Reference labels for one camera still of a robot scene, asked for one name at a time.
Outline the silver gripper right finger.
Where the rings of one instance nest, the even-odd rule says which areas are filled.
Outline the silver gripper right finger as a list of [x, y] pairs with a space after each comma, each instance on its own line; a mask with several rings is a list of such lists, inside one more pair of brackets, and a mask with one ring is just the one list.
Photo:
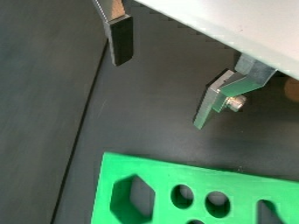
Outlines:
[[248, 101], [245, 93], [262, 88], [277, 73], [277, 69], [242, 53], [236, 70], [226, 69], [209, 84], [202, 97], [194, 125], [201, 130], [209, 121], [212, 111], [232, 109], [238, 112]]

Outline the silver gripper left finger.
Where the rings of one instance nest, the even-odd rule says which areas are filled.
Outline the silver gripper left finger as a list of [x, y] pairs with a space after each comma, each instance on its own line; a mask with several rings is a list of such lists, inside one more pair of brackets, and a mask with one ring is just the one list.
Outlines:
[[118, 67], [134, 56], [134, 18], [126, 13], [122, 0], [93, 0], [109, 39], [111, 59]]

